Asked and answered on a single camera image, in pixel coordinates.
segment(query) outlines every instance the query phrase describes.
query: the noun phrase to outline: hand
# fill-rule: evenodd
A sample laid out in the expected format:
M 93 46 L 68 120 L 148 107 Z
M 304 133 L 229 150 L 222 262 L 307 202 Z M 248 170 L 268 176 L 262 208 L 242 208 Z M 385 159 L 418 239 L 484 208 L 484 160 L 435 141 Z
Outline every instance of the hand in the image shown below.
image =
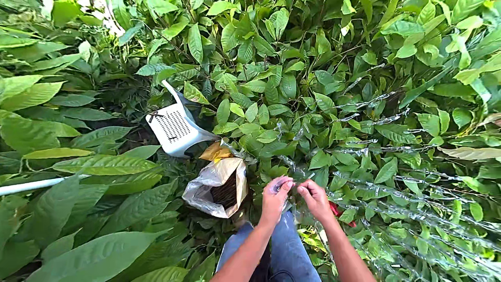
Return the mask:
M 331 211 L 324 188 L 318 186 L 313 180 L 308 179 L 304 183 L 301 183 L 298 186 L 298 193 L 303 196 L 308 209 L 322 225 L 336 220 Z
M 263 211 L 258 225 L 274 229 L 282 216 L 282 209 L 291 189 L 291 177 L 280 176 L 268 183 L 263 191 Z

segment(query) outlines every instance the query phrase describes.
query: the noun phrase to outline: white pole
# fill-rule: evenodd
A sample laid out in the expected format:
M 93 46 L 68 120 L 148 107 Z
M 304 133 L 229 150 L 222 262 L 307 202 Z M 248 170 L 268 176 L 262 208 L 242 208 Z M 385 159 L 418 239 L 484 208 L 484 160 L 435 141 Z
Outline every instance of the white pole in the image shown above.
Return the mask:
M 90 175 L 80 174 L 79 178 L 82 179 L 82 178 L 86 178 L 89 176 Z M 45 179 L 45 180 L 28 182 L 28 183 L 3 186 L 3 187 L 0 187 L 0 196 L 52 186 L 52 185 L 55 185 L 59 182 L 62 182 L 64 179 L 66 179 L 68 177 Z

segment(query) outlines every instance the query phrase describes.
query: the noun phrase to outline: left hand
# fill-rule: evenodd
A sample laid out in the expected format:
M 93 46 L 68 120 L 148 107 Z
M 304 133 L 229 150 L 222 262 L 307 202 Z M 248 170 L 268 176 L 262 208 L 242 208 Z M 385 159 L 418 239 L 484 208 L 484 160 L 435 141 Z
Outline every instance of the left hand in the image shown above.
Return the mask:
M 291 177 L 280 176 L 268 183 L 263 191 L 263 211 L 258 225 L 274 229 L 282 216 L 287 193 L 294 182 Z

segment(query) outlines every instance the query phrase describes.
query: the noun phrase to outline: white plastic chair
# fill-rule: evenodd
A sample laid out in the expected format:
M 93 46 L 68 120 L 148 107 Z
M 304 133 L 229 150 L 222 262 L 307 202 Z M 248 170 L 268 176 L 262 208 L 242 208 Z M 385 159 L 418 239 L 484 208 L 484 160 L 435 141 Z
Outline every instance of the white plastic chair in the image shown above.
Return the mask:
M 182 101 L 193 102 L 184 98 L 167 81 L 163 80 L 162 84 L 174 96 L 176 104 L 146 115 L 146 121 L 167 154 L 187 159 L 189 157 L 184 152 L 192 145 L 202 141 L 221 139 L 195 124 L 191 112 L 184 107 Z

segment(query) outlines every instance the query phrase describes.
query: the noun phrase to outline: leg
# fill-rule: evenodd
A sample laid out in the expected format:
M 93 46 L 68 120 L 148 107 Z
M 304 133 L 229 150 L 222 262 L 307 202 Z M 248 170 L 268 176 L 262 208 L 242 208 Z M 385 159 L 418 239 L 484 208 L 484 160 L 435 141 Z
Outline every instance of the leg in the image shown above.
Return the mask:
M 219 262 L 217 263 L 216 272 L 222 268 L 224 263 L 236 252 L 253 230 L 254 228 L 252 225 L 247 222 L 240 227 L 236 234 L 233 234 L 228 241 L 226 241 L 222 248 L 222 254 L 219 258 Z
M 299 239 L 290 211 L 282 214 L 272 234 L 272 270 L 276 274 L 273 281 L 321 281 Z

